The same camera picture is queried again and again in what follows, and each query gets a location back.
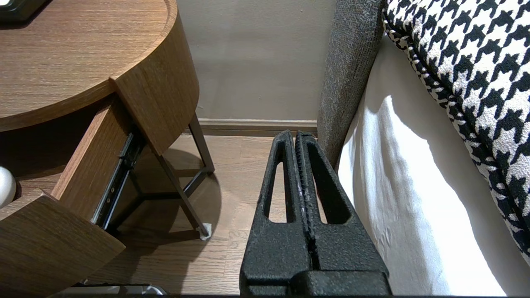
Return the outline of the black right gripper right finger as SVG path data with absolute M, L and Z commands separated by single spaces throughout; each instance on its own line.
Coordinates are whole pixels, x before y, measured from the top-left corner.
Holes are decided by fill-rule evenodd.
M 313 268 L 388 274 L 336 171 L 313 135 L 297 132 L 296 158 Z

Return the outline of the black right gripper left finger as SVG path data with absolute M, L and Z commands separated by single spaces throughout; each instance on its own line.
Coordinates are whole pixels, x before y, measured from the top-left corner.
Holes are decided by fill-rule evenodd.
M 283 164 L 285 223 L 271 221 L 277 165 Z M 292 133 L 273 138 L 240 269 L 241 291 L 288 291 L 290 280 L 312 267 Z

